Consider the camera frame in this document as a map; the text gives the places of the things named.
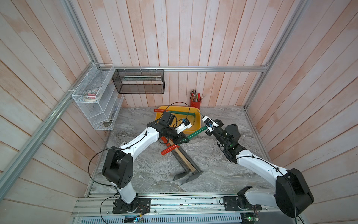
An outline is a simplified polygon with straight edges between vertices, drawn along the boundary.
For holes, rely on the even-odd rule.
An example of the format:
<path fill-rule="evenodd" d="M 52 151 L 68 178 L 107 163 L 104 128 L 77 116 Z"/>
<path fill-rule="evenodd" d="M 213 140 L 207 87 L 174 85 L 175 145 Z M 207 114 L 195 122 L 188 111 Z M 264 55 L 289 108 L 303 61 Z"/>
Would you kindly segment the green hoe red grip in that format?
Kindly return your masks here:
<path fill-rule="evenodd" d="M 154 111 L 158 114 L 158 117 L 160 118 L 163 114 L 163 112 L 169 112 L 172 114 L 180 114 L 180 115 L 185 115 L 185 116 L 193 116 L 193 123 L 192 125 L 195 124 L 195 119 L 196 119 L 196 114 L 195 113 L 191 113 L 191 112 L 181 112 L 181 111 L 170 111 L 170 110 L 164 110 L 164 109 L 154 109 Z"/>
<path fill-rule="evenodd" d="M 208 129 L 207 127 L 202 127 L 190 135 L 185 135 L 185 134 L 181 133 L 175 141 L 170 139 L 169 137 L 162 137 L 161 140 L 163 140 L 163 141 L 166 140 L 167 148 L 164 149 L 163 151 L 161 151 L 161 154 L 162 155 L 168 154 L 169 152 L 179 148 L 181 146 L 181 144 L 188 143 L 195 136 L 199 135 L 200 133 L 202 133 L 204 131 L 207 131 L 207 129 Z"/>

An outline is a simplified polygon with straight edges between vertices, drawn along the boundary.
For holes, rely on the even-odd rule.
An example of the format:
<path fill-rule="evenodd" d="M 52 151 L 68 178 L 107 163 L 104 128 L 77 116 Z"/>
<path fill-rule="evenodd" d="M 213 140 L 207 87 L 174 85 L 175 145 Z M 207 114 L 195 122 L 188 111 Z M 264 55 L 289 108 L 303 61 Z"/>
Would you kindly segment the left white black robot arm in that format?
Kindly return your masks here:
<path fill-rule="evenodd" d="M 172 127 L 174 118 L 173 114 L 164 112 L 159 119 L 148 123 L 146 129 L 132 141 L 121 147 L 113 146 L 108 149 L 102 175 L 116 187 L 120 199 L 126 205 L 134 204 L 138 198 L 131 183 L 135 159 L 161 137 L 171 139 L 175 143 L 187 138 L 183 132 L 192 127 L 191 122 L 183 119 L 178 127 Z"/>

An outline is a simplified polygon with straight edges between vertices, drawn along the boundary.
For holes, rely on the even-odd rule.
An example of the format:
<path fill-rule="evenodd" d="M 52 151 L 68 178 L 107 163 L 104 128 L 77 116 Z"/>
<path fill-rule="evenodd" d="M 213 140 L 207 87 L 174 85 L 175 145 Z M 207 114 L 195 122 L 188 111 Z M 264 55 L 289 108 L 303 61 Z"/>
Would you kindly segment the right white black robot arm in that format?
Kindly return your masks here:
<path fill-rule="evenodd" d="M 274 165 L 240 145 L 241 135 L 236 124 L 223 129 L 219 119 L 205 116 L 202 120 L 207 127 L 206 134 L 216 138 L 219 148 L 230 162 L 255 172 L 273 186 L 273 190 L 252 186 L 241 189 L 236 197 L 238 209 L 245 211 L 254 205 L 263 205 L 278 208 L 286 216 L 297 218 L 314 203 L 313 194 L 301 171 Z"/>

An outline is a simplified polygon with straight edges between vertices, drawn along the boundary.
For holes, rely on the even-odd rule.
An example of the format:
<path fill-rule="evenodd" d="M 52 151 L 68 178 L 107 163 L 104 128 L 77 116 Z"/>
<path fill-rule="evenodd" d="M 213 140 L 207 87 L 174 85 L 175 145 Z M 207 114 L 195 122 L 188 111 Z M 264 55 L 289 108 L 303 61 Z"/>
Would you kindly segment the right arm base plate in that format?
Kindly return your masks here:
<path fill-rule="evenodd" d="M 221 198 L 225 211 L 260 211 L 261 205 L 249 204 L 246 198 L 240 196 L 226 196 Z"/>

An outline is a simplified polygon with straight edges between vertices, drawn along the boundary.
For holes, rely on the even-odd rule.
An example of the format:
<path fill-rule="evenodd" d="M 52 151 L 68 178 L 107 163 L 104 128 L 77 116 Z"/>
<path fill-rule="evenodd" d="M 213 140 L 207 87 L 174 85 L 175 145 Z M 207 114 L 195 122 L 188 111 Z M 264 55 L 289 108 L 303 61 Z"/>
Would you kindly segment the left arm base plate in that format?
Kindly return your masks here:
<path fill-rule="evenodd" d="M 125 203 L 122 199 L 116 199 L 113 207 L 113 214 L 140 213 L 147 214 L 151 209 L 150 198 L 135 198 L 132 203 Z"/>

